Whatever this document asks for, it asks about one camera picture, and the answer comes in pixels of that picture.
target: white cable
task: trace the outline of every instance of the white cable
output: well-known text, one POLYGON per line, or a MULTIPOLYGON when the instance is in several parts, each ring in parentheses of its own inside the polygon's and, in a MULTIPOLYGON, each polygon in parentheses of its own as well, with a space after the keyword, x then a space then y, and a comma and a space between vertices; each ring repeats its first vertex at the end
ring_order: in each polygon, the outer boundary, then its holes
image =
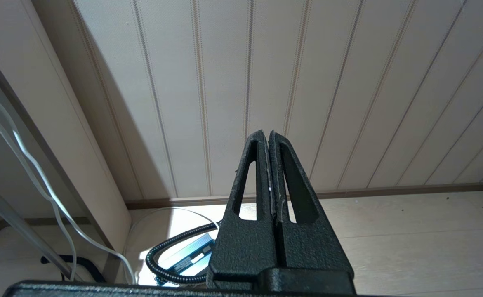
MULTIPOLYGON (((128 262, 128 260, 122 256, 119 252, 117 251, 114 251, 114 250, 111 250, 110 248, 107 248, 101 244, 99 244, 98 242, 94 241, 92 238, 90 238, 87 234, 85 234, 82 229, 80 229, 80 227, 76 224, 75 220, 73 220, 73 218, 71 217, 71 215, 69 214, 69 212, 67 211, 66 207, 64 207, 64 205, 62 204, 62 202, 60 201, 60 199, 56 196, 56 194, 54 193, 54 190, 53 188, 51 187, 51 184, 49 183, 49 180, 47 179, 47 176, 45 175, 45 173, 43 172, 42 168, 40 167, 40 164, 36 161, 36 159, 34 157, 32 157, 32 155, 27 151, 27 149, 25 148, 25 145, 23 144, 23 141, 21 139, 21 137, 19 136, 19 134, 17 133, 17 127, 15 126, 15 124, 12 122, 12 123, 9 123, 9 124, 12 124, 13 127, 13 132, 14 132, 14 137, 16 138, 17 142, 18 142, 18 145, 21 149, 21 151, 23 152, 23 154, 25 154, 25 156, 30 160, 30 162, 34 165, 34 167, 36 168, 36 170, 38 171, 38 173, 40 174, 40 177, 41 179, 43 180, 45 186, 47 187, 47 190, 49 191, 49 193, 51 194, 51 197, 52 199, 54 200, 54 202, 58 205, 58 207, 60 208, 60 210, 64 213, 65 217, 68 219, 68 221, 71 223, 72 227, 78 232, 79 235, 81 235, 85 240, 87 240, 89 243, 91 243, 92 245, 96 246, 97 248, 101 249, 101 250, 104 250, 105 252, 108 252, 110 254, 113 254, 115 256, 117 256, 118 258, 120 258, 122 260, 122 262, 124 262, 124 265, 126 265, 126 268, 128 269, 128 273, 133 277, 133 271, 132 271, 132 267, 130 265, 130 262, 128 262)), ((133 278, 132 279, 132 284, 136 284, 136 279, 133 278)))
MULTIPOLYGON (((3 107, 3 105, 1 103, 0 103, 0 111, 5 116, 7 122, 9 122, 10 126, 13 129, 13 132, 18 133, 17 126, 14 124, 14 120, 12 120, 9 113, 6 111, 6 109, 3 107)), ((5 128, 2 126, 2 124, 0 124, 0 134, 3 137, 3 139, 6 141, 6 143, 9 145, 11 150, 14 152, 16 157, 18 158, 19 162, 21 163, 21 165, 22 165, 23 169, 25 170, 25 172, 27 173, 28 177, 31 179, 32 183, 36 186, 36 190, 38 190, 38 192, 40 192, 40 194, 43 196, 43 198, 48 200, 52 205, 52 209, 54 211, 54 217, 56 218, 56 222, 58 223, 60 230, 62 230, 62 233, 66 237, 66 239, 69 243, 69 247, 71 248, 71 254, 72 254, 72 257, 73 257, 73 262, 72 262, 72 267, 71 267, 71 277, 69 278, 69 280, 71 280, 71 282, 72 282, 72 281, 75 280, 75 274, 76 274, 76 270, 77 270, 77 251, 76 251, 76 248, 75 248, 75 243, 73 242, 73 239, 71 238, 71 235, 68 233, 66 226, 64 226, 64 222, 62 222, 62 218, 60 217, 60 212, 58 210, 58 206, 56 205, 54 200, 49 196, 49 194, 47 194, 47 192, 45 192, 45 190, 43 190, 43 188, 40 184, 40 181, 38 181, 38 179, 34 175, 32 169, 27 164, 25 158, 23 158, 23 156, 21 155, 21 152, 19 151, 17 146, 14 145, 12 138, 10 137, 9 133, 7 133, 5 128)))
MULTIPOLYGON (((182 207, 176 207, 176 206, 171 206, 171 207, 161 207, 161 208, 157 208, 157 209, 154 209, 150 212, 148 212, 147 214, 144 214, 143 216, 141 216, 136 222, 134 222, 132 224, 132 227, 130 227, 130 231, 128 233, 128 239, 132 236, 132 232, 134 230, 134 228, 145 218, 149 217, 150 215, 154 214, 155 212, 157 211, 161 211, 161 210, 168 210, 168 209, 181 209, 181 210, 186 210, 186 211, 190 211, 191 213, 193 214, 196 214, 202 218, 204 218, 205 220, 211 222, 212 224, 215 224, 215 227, 219 230, 219 224, 217 224, 217 222, 215 222, 214 220, 212 220, 211 218, 208 218, 207 216, 204 216, 203 214, 200 214, 198 212, 195 212, 193 210, 190 210, 190 209, 186 209, 186 208, 182 208, 182 207)), ((126 256, 126 250, 128 248, 128 244, 127 244, 127 240, 126 240, 126 244, 124 244, 124 250, 122 252, 122 254, 124 256, 126 256)), ((127 274, 124 274, 124 276, 126 277, 126 282, 130 282, 130 280, 128 279, 128 275, 127 274)))

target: wooden floor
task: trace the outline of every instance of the wooden floor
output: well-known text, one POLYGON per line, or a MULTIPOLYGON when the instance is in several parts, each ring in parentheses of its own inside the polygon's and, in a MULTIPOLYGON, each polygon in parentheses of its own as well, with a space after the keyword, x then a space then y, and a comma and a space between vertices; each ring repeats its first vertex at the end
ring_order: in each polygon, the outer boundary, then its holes
MULTIPOLYGON (((483 296, 483 192, 328 199, 321 203, 353 266, 359 294, 483 296)), ((225 205, 186 208, 220 220, 225 205)), ((149 212, 131 211, 135 222, 149 212)), ((244 204, 240 216, 255 219, 256 206, 244 204)), ((144 265, 149 248, 206 223, 183 210, 160 211, 143 219, 128 238, 126 252, 139 283, 155 285, 154 275, 144 265)), ((89 227, 85 229, 94 234, 89 227)), ((37 231, 59 252, 70 253, 58 227, 38 227, 37 231)), ((79 255, 94 259, 101 268, 106 255, 77 236, 75 242, 79 255)), ((168 250, 161 259, 177 250, 168 250)), ((35 278, 59 279, 59 273, 50 265, 41 265, 38 252, 11 228, 5 228, 0 233, 0 295, 14 282, 35 278)), ((117 281, 125 282, 122 271, 117 281)))

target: metal pole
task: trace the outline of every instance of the metal pole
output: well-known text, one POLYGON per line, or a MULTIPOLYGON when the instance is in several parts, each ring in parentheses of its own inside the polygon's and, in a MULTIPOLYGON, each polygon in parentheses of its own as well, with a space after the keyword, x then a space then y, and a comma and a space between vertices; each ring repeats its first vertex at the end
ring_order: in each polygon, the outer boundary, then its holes
POLYGON ((12 206, 0 195, 0 216, 7 221, 12 228, 18 231, 28 242, 53 263, 66 278, 71 278, 71 267, 38 235, 25 220, 12 208, 12 206))

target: beadboard wall panel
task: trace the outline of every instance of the beadboard wall panel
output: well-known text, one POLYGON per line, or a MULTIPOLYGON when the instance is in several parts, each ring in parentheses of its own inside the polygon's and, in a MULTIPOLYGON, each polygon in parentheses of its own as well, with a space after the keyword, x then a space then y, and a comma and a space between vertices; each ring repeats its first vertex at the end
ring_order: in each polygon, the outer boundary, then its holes
POLYGON ((318 192, 483 182, 483 0, 33 3, 127 201, 228 195, 259 129, 318 192))

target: black corrugated hose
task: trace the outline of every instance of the black corrugated hose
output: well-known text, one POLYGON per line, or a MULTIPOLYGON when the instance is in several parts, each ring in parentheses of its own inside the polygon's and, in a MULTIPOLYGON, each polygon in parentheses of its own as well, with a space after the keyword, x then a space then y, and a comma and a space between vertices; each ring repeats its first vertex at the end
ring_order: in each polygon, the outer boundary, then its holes
POLYGON ((203 226, 185 231, 179 235, 175 235, 172 238, 166 239, 165 241, 161 242, 160 244, 154 246, 151 250, 149 250, 148 254, 146 255, 147 267, 150 269, 151 272, 157 275, 157 278, 162 278, 174 284, 200 284, 206 282, 206 274, 199 274, 193 276, 175 274, 160 267, 157 263, 155 263, 154 257, 159 252, 164 252, 164 250, 166 250, 167 248, 170 248, 171 246, 174 246, 181 241, 184 241, 196 235, 200 235, 202 233, 210 232, 215 229, 217 229, 215 224, 204 224, 203 226))

